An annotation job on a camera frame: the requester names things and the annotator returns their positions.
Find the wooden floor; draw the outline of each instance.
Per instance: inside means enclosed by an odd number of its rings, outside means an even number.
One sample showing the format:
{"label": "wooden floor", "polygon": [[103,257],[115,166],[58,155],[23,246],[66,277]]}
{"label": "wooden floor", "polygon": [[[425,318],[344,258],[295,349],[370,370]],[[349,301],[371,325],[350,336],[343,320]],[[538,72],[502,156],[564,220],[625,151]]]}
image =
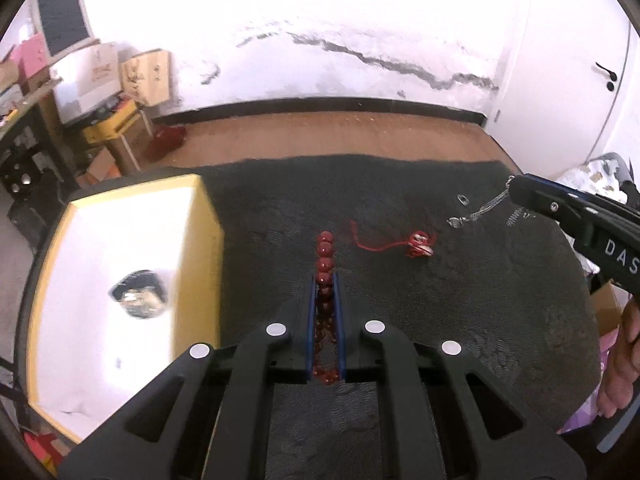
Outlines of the wooden floor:
{"label": "wooden floor", "polygon": [[362,153],[401,160],[514,163],[476,124],[400,114],[310,112],[190,124],[183,147],[154,166],[208,166],[246,158]]}

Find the red bead string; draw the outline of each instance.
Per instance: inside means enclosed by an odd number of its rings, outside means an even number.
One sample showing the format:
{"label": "red bead string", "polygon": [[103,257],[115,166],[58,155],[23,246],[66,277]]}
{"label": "red bead string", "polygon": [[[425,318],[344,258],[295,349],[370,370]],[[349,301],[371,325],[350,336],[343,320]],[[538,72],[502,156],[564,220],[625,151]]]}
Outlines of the red bead string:
{"label": "red bead string", "polygon": [[381,253],[391,247],[408,246],[406,255],[410,258],[415,258],[416,256],[433,256],[433,248],[431,246],[436,241],[436,235],[429,236],[423,231],[415,231],[409,236],[408,240],[393,242],[382,247],[367,247],[358,240],[358,226],[353,220],[351,220],[351,233],[353,234],[353,241],[361,249],[372,251],[373,253]]}
{"label": "red bead string", "polygon": [[316,238],[316,325],[314,326],[313,376],[324,384],[334,384],[340,378],[337,367],[326,369],[319,363],[319,355],[325,340],[335,345],[334,316],[334,236],[322,231]]}

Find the black door handle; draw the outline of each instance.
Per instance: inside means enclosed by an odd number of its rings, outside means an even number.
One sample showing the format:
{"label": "black door handle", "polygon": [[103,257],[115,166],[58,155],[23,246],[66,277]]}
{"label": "black door handle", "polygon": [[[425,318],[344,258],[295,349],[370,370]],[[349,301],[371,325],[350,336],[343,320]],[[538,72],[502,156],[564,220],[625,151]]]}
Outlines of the black door handle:
{"label": "black door handle", "polygon": [[599,66],[601,69],[603,69],[605,72],[609,72],[609,77],[611,78],[612,81],[617,81],[618,80],[618,75],[615,72],[612,72],[611,70],[609,70],[608,68],[604,68],[600,63],[596,62],[596,65]]}

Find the metal spring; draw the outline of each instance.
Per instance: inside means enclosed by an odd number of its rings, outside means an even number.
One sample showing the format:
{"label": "metal spring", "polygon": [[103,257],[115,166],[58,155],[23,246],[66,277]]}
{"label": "metal spring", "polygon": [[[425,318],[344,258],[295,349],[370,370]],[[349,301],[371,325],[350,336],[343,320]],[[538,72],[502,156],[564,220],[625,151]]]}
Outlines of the metal spring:
{"label": "metal spring", "polygon": [[522,213],[524,211],[524,208],[519,207],[516,209],[516,211],[514,211],[511,216],[507,219],[507,225],[509,227],[512,227],[517,221],[518,219],[522,216]]}

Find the red string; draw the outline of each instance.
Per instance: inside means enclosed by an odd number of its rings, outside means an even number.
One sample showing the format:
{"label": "red string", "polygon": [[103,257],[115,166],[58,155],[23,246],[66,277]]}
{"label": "red string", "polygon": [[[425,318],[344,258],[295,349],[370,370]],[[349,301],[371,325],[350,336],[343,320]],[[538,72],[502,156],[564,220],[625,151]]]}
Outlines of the red string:
{"label": "red string", "polygon": [[382,247],[367,247],[366,245],[361,244],[358,240],[358,226],[353,220],[351,220],[351,233],[353,234],[353,241],[361,249],[372,251],[373,253],[381,253],[382,251],[386,251],[391,247],[405,245],[409,247],[407,249],[406,255],[410,258],[415,258],[416,256],[433,256],[433,249],[431,248],[431,246],[436,241],[436,235],[429,236],[423,231],[415,231],[411,234],[411,236],[409,236],[408,240],[393,242]]}

